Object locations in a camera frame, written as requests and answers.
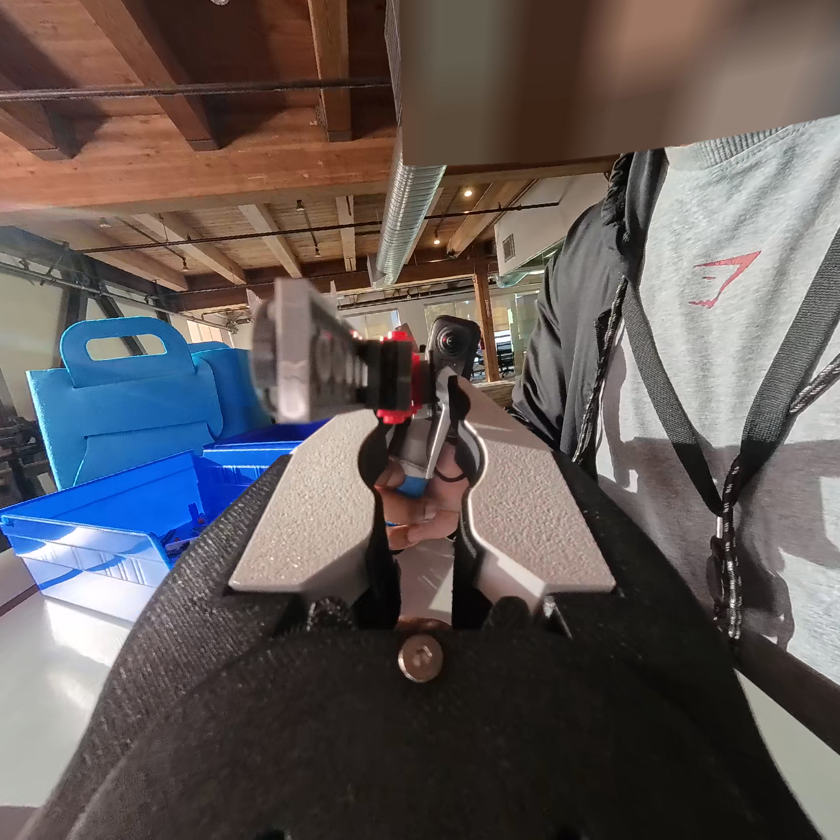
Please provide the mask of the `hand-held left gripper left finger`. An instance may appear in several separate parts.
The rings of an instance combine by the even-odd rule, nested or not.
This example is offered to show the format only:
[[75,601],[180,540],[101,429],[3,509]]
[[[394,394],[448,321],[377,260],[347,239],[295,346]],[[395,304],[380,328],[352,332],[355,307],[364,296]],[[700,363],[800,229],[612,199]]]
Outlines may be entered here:
[[371,410],[330,419],[290,457],[231,574],[237,593],[294,595],[305,606],[366,592],[389,597],[378,495],[360,467],[380,431]]

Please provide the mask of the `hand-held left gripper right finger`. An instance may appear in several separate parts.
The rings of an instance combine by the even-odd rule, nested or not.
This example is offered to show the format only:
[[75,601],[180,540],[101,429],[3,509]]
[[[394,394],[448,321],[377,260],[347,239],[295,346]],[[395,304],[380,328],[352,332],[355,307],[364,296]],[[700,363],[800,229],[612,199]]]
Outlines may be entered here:
[[552,449],[463,377],[451,380],[458,463],[468,477],[455,540],[453,619],[517,597],[616,588]]

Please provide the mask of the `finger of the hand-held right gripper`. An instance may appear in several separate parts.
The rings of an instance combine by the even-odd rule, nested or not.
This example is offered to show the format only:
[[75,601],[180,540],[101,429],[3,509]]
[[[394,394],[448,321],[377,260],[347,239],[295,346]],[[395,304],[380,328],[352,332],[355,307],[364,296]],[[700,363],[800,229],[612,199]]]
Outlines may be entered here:
[[426,446],[426,480],[431,480],[434,477],[438,459],[452,422],[448,386],[449,381],[453,378],[457,379],[457,374],[450,367],[444,367],[437,373],[432,391],[434,399],[428,404],[430,427]]

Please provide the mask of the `red grey toy brick model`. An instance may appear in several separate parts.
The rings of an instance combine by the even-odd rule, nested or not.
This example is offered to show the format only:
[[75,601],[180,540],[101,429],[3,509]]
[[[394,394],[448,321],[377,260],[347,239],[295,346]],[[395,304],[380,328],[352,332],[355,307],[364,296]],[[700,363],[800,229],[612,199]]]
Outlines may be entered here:
[[397,425],[436,403],[434,367],[403,331],[360,336],[304,279],[278,279],[255,315],[251,376],[279,424],[360,410]]

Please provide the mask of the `grey desk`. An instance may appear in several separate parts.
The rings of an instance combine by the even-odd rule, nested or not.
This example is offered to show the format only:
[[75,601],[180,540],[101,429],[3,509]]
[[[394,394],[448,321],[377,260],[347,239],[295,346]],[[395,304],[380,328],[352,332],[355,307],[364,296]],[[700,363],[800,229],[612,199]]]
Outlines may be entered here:
[[[16,838],[75,752],[131,625],[44,597],[1,554],[2,838]],[[825,838],[839,838],[839,758],[739,676],[769,751]]]

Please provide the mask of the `person's right hand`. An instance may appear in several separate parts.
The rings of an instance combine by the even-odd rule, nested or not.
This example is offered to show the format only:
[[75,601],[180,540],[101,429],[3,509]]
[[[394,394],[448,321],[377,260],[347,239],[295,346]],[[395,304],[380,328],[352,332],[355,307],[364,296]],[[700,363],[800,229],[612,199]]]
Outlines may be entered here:
[[403,466],[396,459],[389,459],[374,488],[382,500],[391,551],[400,552],[424,541],[445,539],[456,531],[469,481],[455,456],[455,446],[444,444],[434,475],[418,498],[407,497],[400,491],[406,478]]

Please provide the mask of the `blue plastic bin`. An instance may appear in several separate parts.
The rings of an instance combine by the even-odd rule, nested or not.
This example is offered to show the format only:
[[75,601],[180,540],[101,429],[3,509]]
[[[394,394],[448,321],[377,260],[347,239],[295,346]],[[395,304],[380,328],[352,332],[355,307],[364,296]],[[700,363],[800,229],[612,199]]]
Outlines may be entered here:
[[203,457],[214,466],[265,470],[326,423],[275,423],[206,446]]
[[159,542],[197,504],[206,528],[265,471],[166,457],[2,510],[2,531],[41,594],[134,622],[180,558]]

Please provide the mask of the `blue felt bag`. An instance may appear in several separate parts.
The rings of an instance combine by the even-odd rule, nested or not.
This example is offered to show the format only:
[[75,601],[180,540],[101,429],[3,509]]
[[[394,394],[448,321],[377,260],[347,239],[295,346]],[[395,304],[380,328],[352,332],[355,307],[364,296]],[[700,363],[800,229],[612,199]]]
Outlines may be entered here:
[[26,373],[58,490],[271,424],[246,350],[189,343],[156,318],[77,322],[59,354]]

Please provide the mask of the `person's grey shirt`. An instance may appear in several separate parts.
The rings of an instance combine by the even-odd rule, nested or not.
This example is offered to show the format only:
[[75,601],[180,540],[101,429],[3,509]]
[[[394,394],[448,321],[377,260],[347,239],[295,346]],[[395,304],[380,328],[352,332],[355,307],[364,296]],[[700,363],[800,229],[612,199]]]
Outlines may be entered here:
[[[838,230],[838,117],[665,151],[637,280],[717,487]],[[734,511],[743,624],[838,684],[838,384],[796,418]],[[621,329],[602,393],[602,488],[710,610],[714,517]]]

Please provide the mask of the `black ceiling rod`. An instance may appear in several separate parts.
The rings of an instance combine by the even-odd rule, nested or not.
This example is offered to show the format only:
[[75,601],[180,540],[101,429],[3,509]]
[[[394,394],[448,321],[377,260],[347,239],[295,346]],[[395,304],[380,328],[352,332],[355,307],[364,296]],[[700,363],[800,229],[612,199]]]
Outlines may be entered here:
[[1,103],[70,102],[93,99],[138,99],[216,97],[250,93],[281,93],[289,91],[324,91],[391,88],[389,77],[358,77],[349,79],[313,80],[257,80],[230,82],[171,83],[152,86],[106,86],[80,88],[44,88],[2,91]]

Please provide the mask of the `wooden post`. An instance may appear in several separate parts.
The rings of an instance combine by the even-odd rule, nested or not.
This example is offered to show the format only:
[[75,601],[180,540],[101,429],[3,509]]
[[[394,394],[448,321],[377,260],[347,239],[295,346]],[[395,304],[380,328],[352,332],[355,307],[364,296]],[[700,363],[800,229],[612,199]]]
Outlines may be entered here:
[[487,268],[476,269],[472,276],[472,282],[483,346],[486,382],[496,383],[501,380],[501,373],[497,357],[495,324],[492,313]]

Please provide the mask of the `silver air duct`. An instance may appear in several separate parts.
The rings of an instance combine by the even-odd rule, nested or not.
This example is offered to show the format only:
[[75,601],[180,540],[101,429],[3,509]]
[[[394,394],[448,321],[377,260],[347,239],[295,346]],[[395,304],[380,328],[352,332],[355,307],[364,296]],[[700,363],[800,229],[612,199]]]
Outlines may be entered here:
[[394,285],[441,190],[446,166],[407,165],[398,157],[385,197],[379,246],[369,259],[373,288]]

